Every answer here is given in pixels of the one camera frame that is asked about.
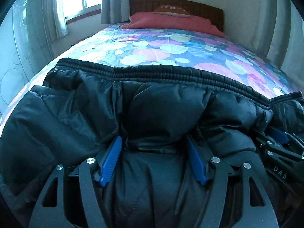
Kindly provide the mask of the black quilted puffer jacket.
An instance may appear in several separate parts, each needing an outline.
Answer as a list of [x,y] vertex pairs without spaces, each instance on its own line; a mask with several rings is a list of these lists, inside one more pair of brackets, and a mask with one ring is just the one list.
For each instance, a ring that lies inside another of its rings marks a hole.
[[61,59],[4,125],[1,227],[303,227],[303,96]]

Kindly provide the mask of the grey curtain right side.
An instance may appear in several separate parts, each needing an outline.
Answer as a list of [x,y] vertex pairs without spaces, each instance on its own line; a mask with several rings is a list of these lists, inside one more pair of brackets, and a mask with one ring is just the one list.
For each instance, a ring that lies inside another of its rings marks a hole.
[[303,16],[292,0],[261,0],[253,47],[303,87]]

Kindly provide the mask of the colourful dotted bed quilt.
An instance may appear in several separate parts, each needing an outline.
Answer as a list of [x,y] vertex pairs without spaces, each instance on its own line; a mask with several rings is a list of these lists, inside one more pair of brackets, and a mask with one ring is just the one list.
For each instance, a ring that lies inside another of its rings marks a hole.
[[169,95],[155,102],[135,97],[141,88],[120,91],[126,104],[112,98],[121,128],[158,129],[171,121],[176,126],[197,118],[212,128],[219,124],[243,128],[275,127],[303,132],[303,98],[285,77],[244,46],[228,37],[177,29],[130,29],[112,25],[89,37],[42,69],[15,97],[1,118],[7,130],[31,89],[78,86],[70,77],[57,77],[60,68],[96,76],[113,83],[162,83],[206,89],[204,108],[178,107]]

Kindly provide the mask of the dark wooden headboard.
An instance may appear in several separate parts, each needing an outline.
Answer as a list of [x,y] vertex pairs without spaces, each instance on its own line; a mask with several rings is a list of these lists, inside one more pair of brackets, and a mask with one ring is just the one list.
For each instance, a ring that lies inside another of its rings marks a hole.
[[224,11],[213,6],[186,0],[129,0],[130,15],[137,12],[153,12],[159,6],[177,6],[191,15],[209,19],[219,31],[224,31]]

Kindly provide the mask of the small red embroidered cushion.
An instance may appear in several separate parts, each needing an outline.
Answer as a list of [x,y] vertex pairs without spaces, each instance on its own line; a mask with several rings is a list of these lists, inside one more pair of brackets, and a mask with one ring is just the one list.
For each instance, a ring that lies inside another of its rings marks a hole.
[[169,15],[173,17],[189,17],[191,14],[179,6],[161,5],[157,7],[153,13],[161,15]]

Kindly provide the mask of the white patterned wardrobe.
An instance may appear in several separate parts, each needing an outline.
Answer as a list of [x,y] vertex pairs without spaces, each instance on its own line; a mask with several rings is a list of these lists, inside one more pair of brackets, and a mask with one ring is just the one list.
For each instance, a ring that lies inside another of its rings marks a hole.
[[1,113],[53,56],[42,0],[16,0],[1,23]]

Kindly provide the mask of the red pillow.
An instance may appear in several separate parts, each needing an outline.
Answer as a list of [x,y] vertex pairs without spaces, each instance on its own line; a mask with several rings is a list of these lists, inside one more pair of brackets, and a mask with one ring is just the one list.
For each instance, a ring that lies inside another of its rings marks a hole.
[[215,25],[212,25],[209,19],[194,15],[175,17],[153,12],[137,12],[129,19],[130,23],[122,25],[121,29],[179,29],[207,33],[221,38],[225,36]]

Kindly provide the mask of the white curtain left of window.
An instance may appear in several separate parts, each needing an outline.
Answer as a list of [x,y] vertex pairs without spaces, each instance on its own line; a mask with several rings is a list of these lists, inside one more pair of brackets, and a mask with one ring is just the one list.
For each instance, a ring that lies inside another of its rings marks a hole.
[[42,0],[43,19],[49,42],[59,40],[68,34],[64,16],[63,0]]

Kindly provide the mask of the grey curtain beside headboard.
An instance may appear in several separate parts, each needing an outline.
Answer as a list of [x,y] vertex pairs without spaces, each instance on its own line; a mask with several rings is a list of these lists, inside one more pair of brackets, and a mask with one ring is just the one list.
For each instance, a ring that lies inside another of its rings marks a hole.
[[128,21],[129,0],[102,0],[101,24],[115,24]]

